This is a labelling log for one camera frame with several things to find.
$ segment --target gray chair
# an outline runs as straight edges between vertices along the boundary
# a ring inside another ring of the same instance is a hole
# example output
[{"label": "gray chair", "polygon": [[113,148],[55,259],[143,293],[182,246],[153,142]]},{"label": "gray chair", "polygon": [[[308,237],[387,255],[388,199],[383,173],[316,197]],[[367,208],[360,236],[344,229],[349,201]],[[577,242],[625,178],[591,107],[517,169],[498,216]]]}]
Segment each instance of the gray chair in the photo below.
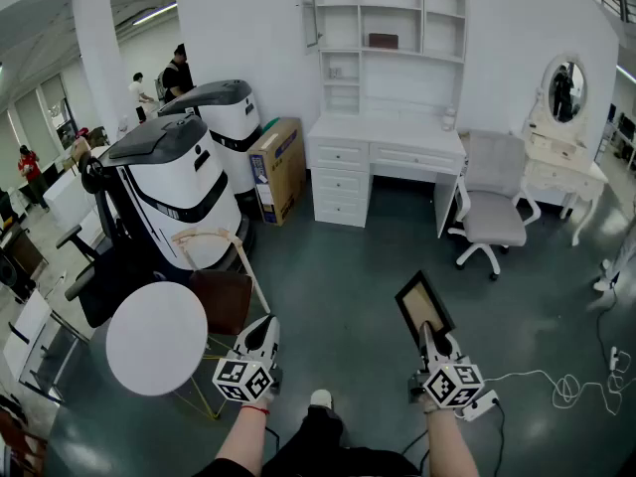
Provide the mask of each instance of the gray chair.
[{"label": "gray chair", "polygon": [[[487,131],[470,132],[468,170],[460,177],[455,198],[458,212],[455,222],[464,229],[450,228],[451,235],[461,235],[472,243],[457,258],[458,269],[477,249],[482,249],[493,266],[490,278],[499,277],[501,268],[491,245],[500,245],[503,253],[510,245],[526,243],[526,226],[541,216],[523,181],[526,163],[525,142],[513,135]],[[533,214],[525,221],[517,211],[522,195]]]}]

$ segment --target robot lid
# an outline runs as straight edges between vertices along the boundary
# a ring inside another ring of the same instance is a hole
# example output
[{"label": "robot lid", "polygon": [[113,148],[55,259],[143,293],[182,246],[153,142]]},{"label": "robot lid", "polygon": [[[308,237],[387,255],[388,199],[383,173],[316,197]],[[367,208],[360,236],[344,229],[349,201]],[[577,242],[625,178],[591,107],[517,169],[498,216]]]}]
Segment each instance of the robot lid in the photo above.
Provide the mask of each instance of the robot lid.
[{"label": "robot lid", "polygon": [[165,164],[191,150],[208,126],[196,115],[161,116],[135,127],[100,157],[104,167]]},{"label": "robot lid", "polygon": [[195,106],[230,106],[251,95],[251,86],[242,79],[226,79],[195,86],[192,90],[168,102],[159,110],[160,115],[183,113]]}]

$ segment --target red bracelet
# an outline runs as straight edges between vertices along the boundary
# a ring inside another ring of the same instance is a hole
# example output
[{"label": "red bracelet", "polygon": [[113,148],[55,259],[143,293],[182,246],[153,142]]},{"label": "red bracelet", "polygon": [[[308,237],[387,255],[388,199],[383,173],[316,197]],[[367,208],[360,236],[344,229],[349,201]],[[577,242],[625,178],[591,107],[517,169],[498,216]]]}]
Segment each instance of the red bracelet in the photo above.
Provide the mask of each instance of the red bracelet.
[{"label": "red bracelet", "polygon": [[252,406],[251,404],[244,404],[241,408],[251,408],[257,409],[258,411],[262,411],[265,415],[269,415],[269,410],[265,408],[259,408],[258,406]]}]

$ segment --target dark gray floor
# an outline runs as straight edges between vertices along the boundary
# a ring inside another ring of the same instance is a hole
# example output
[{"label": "dark gray floor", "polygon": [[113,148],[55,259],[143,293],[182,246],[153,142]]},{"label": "dark gray floor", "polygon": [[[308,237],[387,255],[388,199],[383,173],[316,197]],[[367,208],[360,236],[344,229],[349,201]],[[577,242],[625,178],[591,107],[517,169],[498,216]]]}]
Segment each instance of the dark gray floor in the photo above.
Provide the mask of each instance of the dark gray floor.
[{"label": "dark gray floor", "polygon": [[[572,373],[582,383],[604,382],[594,324],[612,297],[595,302],[590,284],[600,260],[617,249],[624,218],[606,189],[581,245],[572,248],[581,217],[578,209],[568,222],[547,214],[531,225],[525,247],[499,254],[495,283],[483,253],[463,271],[455,269],[466,244],[436,238],[431,197],[420,184],[376,179],[364,230],[315,223],[310,192],[284,227],[257,225],[251,262],[280,319],[278,363],[285,373],[269,426],[284,442],[312,391],[326,388],[355,445],[401,450],[423,431],[423,414],[406,401],[417,352],[394,300],[419,269],[446,304],[462,351],[485,378],[543,369],[555,379]],[[619,302],[603,318],[602,332],[607,346],[636,356],[630,277],[619,281]],[[250,316],[256,315],[254,306]],[[97,343],[78,366],[56,420],[47,474],[188,476],[211,461],[236,407],[209,422],[174,397],[136,397],[104,371]],[[211,368],[198,371],[215,405],[211,376]],[[495,389],[507,418],[502,477],[612,476],[636,445],[636,385],[617,417],[605,410],[598,388],[586,390],[570,410],[553,407],[542,377],[510,378]],[[610,399],[613,407],[616,401]],[[492,410],[461,425],[482,476],[495,468],[500,420]],[[267,443],[271,455],[270,437]],[[425,448],[420,442],[411,460],[418,462]]]}]

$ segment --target person in red shirt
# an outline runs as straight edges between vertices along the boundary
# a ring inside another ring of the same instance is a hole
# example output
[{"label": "person in red shirt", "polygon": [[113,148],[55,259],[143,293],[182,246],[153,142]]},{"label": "person in red shirt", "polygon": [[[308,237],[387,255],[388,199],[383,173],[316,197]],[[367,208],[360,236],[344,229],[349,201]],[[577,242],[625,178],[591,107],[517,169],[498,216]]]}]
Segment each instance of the person in red shirt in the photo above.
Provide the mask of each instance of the person in red shirt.
[{"label": "person in red shirt", "polygon": [[20,147],[20,161],[18,161],[20,175],[27,179],[36,200],[40,206],[48,212],[49,206],[44,200],[44,194],[47,192],[47,189],[49,189],[49,186],[47,186],[47,181],[38,166],[39,160],[38,155],[29,150],[26,145]]}]

